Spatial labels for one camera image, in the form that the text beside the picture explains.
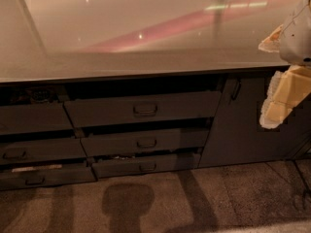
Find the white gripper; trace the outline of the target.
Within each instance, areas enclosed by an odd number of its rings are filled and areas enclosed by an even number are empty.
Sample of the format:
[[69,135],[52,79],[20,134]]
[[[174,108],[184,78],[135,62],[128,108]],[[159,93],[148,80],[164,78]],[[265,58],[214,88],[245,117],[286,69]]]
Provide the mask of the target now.
[[274,74],[261,107],[260,126],[275,129],[311,93],[311,68],[306,67],[311,66],[311,0],[301,0],[284,24],[260,42],[259,50],[280,51],[283,60],[294,64]]

